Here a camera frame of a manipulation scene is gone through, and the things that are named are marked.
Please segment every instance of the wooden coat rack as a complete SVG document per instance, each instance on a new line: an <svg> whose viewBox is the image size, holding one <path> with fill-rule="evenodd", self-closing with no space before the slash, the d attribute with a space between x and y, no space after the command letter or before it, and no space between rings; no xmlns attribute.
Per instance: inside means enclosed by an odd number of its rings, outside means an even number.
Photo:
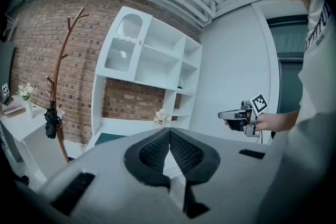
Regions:
<svg viewBox="0 0 336 224"><path fill-rule="evenodd" d="M67 44L68 42L68 39L69 39L69 36L76 24L76 22L80 19L80 18L83 18L83 17L87 17L89 16L90 14L83 14L84 11L84 8L82 7L79 11L79 13L77 14L77 16L75 17L75 20L73 21L73 23L71 24L70 23L70 17L68 16L68 31L67 31L67 34L65 35L65 38L63 40L60 39L59 36L57 36L58 40L61 42L61 49L59 50L59 54L58 54L58 58L57 58L57 62L56 62L56 66L55 66L55 71L54 71L54 75L53 75L53 79L49 78L47 76L47 80L51 83L51 90L50 90L50 94L48 93L48 95L50 96L50 100L54 100L55 101L55 112L56 112L56 115L57 115L57 106L56 106L56 95L57 95L57 79L58 79L58 71L59 71L59 66L61 64L61 60L64 59L65 57L67 57L68 55L65 54L63 55L64 53L64 48L65 48L65 45ZM63 124L60 125L60 126L57 126L56 128L56 136L57 136L57 139L58 139L58 143L59 143L59 146L62 150L62 153L63 153L63 156L66 160L67 163L69 163L69 158L68 158L68 155L67 155L67 152L65 150L65 147L64 147L64 144L63 144Z"/></svg>

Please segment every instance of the brick wall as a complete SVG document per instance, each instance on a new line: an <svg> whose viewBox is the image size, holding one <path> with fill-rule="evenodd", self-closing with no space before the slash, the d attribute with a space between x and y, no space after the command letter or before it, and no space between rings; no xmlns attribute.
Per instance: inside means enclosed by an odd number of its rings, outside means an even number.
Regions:
<svg viewBox="0 0 336 224"><path fill-rule="evenodd" d="M18 17L12 41L17 48L11 71L11 91L21 83L38 87L32 101L49 107L50 84L60 48L57 35L64 37L67 16L74 18L81 7L89 17L77 22L65 48L69 56L62 60L58 77L57 101L66 116L65 138L88 143L91 138L90 109L92 85L101 46L122 6L129 6L166 22L200 41L201 33L167 9L145 0L30 0L11 14ZM152 120L162 107L164 90L140 84L108 79L103 98L105 117Z"/></svg>

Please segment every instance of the white shelf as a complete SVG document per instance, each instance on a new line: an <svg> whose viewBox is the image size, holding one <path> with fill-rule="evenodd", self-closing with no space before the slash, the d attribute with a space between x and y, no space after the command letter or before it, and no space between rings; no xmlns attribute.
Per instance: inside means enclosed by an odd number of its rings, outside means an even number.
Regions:
<svg viewBox="0 0 336 224"><path fill-rule="evenodd" d="M171 54L168 54L165 51L161 51L159 49L156 49L146 44L143 45L141 54L149 58L162 61L163 63L169 63L169 62L174 62L174 61L177 62L179 60L178 57L176 56L173 56Z"/></svg>
<svg viewBox="0 0 336 224"><path fill-rule="evenodd" d="M135 82L151 86L157 85L157 87L165 89L177 87L180 65L175 58L160 54L147 47L143 48L135 74Z"/></svg>
<svg viewBox="0 0 336 224"><path fill-rule="evenodd" d="M188 128L200 73L202 46L174 27L151 15L122 7L104 40L96 65L92 90L92 139L101 132L131 135L154 128L152 121L101 117L106 78L166 89L162 107L178 116L172 126ZM176 95L182 94L180 110L174 110Z"/></svg>
<svg viewBox="0 0 336 224"><path fill-rule="evenodd" d="M189 116L190 113L181 111L180 109L174 109L173 116Z"/></svg>
<svg viewBox="0 0 336 224"><path fill-rule="evenodd" d="M192 65L192 64L189 63L188 61L183 60L183 61L182 61L182 69L189 70L189 71L193 71L193 70L197 70L198 67L195 66L195 65Z"/></svg>
<svg viewBox="0 0 336 224"><path fill-rule="evenodd" d="M170 55L182 54L184 49L178 45L183 33L160 20L152 19L144 43Z"/></svg>
<svg viewBox="0 0 336 224"><path fill-rule="evenodd" d="M200 68L202 56L202 47L196 41L186 38L183 53L183 61L189 65Z"/></svg>
<svg viewBox="0 0 336 224"><path fill-rule="evenodd" d="M184 94L184 95L190 95L190 96L194 96L194 94L193 93L188 93L188 92L181 92L180 90L182 90L182 89L177 89L177 91L176 91L176 93L179 93L179 94Z"/></svg>

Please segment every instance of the small plant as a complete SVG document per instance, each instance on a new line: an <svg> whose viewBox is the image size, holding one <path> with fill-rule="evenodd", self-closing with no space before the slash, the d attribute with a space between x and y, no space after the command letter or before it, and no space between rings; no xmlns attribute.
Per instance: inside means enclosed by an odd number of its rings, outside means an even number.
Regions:
<svg viewBox="0 0 336 224"><path fill-rule="evenodd" d="M160 125L164 123L164 121L171 121L172 116L169 114L166 114L165 109L160 109L156 112L156 117L154 118L154 123L157 128L160 128Z"/></svg>
<svg viewBox="0 0 336 224"><path fill-rule="evenodd" d="M23 98L24 101L29 100L30 96L35 94L36 89L32 87L32 85L27 82L25 86L19 85L18 94Z"/></svg>

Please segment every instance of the teal cushion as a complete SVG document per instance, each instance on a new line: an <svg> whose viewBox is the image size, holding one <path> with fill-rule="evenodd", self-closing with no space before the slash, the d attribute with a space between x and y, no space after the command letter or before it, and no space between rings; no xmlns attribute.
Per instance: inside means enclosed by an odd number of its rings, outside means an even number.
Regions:
<svg viewBox="0 0 336 224"><path fill-rule="evenodd" d="M116 134L107 134L107 133L101 133L99 138L97 139L95 146L105 143L107 141L111 141L111 140L116 140L119 138L123 138L125 137L125 135L116 135Z"/></svg>

